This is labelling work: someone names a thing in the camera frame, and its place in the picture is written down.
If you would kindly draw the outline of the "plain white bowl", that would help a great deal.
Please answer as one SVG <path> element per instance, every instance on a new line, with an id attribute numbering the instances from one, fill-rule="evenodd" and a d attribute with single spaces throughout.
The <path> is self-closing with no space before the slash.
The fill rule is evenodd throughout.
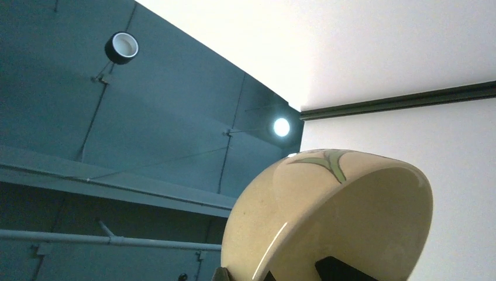
<path id="1" fill-rule="evenodd" d="M 321 280 L 328 256 L 377 280 L 407 280 L 429 234 L 433 195 L 407 162 L 314 149 L 263 170 L 236 200 L 221 264 L 231 280 Z"/>

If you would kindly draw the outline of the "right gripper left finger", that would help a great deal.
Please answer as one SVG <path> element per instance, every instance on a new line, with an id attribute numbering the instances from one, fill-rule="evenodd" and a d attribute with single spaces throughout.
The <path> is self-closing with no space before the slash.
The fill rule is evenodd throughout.
<path id="1" fill-rule="evenodd" d="M 216 268 L 211 281 L 231 281 L 228 269 L 224 267 Z"/>

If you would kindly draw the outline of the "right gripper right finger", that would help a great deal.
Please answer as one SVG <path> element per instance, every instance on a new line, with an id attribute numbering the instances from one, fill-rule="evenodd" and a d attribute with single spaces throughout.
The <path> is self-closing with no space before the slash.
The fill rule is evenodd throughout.
<path id="1" fill-rule="evenodd" d="M 377 279 L 332 256 L 317 261 L 315 269 L 320 279 L 325 281 L 377 281 Z"/>

